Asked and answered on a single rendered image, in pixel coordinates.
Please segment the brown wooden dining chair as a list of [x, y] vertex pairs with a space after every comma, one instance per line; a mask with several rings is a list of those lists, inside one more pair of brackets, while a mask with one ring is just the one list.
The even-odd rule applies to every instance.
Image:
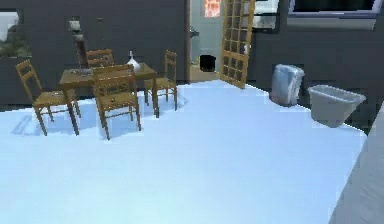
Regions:
[[20, 81], [24, 87], [29, 100], [32, 103], [32, 108], [39, 121], [40, 127], [44, 135], [47, 135], [47, 130], [43, 121], [43, 116], [47, 114], [51, 121], [54, 121], [53, 114], [65, 112], [65, 109], [51, 110], [54, 106], [66, 104], [63, 90], [44, 90], [40, 79], [29, 59], [18, 63], [15, 66]]
[[[155, 92], [164, 90], [163, 96], [168, 99], [169, 95], [174, 98], [174, 108], [177, 108], [178, 91], [177, 91], [177, 54], [170, 50], [166, 50], [164, 54], [164, 75], [156, 78]], [[144, 81], [145, 103], [149, 104], [148, 98], [154, 92], [152, 90], [153, 81], [151, 79]]]
[[113, 51], [100, 49], [86, 52], [87, 62], [91, 68], [108, 67], [114, 65]]
[[107, 119], [125, 114], [136, 114], [138, 130], [142, 129], [136, 85], [132, 64], [97, 67], [92, 69], [93, 92], [102, 128], [110, 139]]

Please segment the small black box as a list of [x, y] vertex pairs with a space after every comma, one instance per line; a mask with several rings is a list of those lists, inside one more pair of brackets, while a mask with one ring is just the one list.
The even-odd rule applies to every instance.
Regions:
[[199, 59], [199, 67], [203, 72], [215, 71], [216, 57], [213, 55], [201, 55]]

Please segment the white glass vase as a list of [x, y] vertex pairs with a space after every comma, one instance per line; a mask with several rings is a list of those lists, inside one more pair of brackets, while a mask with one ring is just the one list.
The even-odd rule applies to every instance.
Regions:
[[129, 61], [127, 62], [127, 64], [132, 65], [135, 72], [138, 72], [141, 68], [140, 64], [134, 59], [134, 54], [132, 50], [129, 51]]

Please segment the brown wooden lattice door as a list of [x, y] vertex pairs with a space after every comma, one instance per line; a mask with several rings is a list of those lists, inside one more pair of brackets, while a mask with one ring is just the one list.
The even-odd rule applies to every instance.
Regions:
[[220, 79], [244, 89], [251, 46], [255, 0], [225, 0]]

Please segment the grey lidded waste bin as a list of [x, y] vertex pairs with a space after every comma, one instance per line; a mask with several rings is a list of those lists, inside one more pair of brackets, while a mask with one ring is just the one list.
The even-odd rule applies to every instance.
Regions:
[[304, 75], [304, 70], [297, 66], [277, 64], [272, 75], [270, 100], [285, 107], [295, 106]]

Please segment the orange framed picture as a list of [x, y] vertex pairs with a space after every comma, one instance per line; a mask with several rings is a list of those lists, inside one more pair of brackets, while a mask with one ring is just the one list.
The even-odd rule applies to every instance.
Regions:
[[204, 17], [217, 18], [221, 14], [221, 0], [204, 0]]

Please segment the brown wooden dining table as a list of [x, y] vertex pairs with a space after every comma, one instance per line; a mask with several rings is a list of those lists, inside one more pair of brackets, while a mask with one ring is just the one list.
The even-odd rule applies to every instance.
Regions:
[[[107, 77], [117, 77], [118, 75], [122, 75], [122, 70], [127, 71], [128, 67], [129, 64], [124, 64], [91, 68], [85, 73], [83, 73], [82, 69], [68, 69], [63, 72], [59, 82], [59, 88], [63, 91], [64, 99], [67, 108], [69, 109], [69, 116], [71, 118], [73, 130], [76, 135], [79, 134], [79, 128], [75, 118], [73, 105], [69, 98], [69, 91], [71, 89], [92, 87], [94, 85], [94, 74], [96, 72], [100, 72], [103, 76]], [[154, 85], [157, 85], [156, 71], [145, 63], [140, 63], [140, 68], [134, 73], [134, 77], [137, 80], [151, 80], [154, 82]]]

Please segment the white framed window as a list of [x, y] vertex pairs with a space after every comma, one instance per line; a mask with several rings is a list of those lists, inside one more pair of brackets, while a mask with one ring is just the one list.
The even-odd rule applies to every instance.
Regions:
[[290, 0], [288, 13], [296, 17], [375, 18], [384, 0]]
[[256, 0], [253, 18], [255, 29], [270, 29], [276, 27], [279, 0]]

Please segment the dark brown pepper mill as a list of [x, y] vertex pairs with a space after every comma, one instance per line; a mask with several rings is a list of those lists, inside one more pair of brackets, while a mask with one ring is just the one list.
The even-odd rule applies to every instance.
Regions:
[[82, 34], [77, 34], [74, 36], [74, 40], [80, 65], [80, 73], [82, 75], [91, 74], [91, 69], [89, 68], [87, 61], [84, 36]]

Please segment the white plastic tub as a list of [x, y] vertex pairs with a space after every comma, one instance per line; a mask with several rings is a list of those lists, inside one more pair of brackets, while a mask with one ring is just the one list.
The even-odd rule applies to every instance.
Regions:
[[311, 118], [330, 128], [341, 126], [366, 100], [362, 94], [329, 85], [311, 86], [307, 91], [310, 96]]

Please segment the dark framed window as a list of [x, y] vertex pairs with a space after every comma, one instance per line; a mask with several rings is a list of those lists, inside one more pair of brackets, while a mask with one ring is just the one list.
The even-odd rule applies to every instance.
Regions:
[[31, 56], [31, 45], [24, 27], [24, 10], [0, 8], [0, 58]]

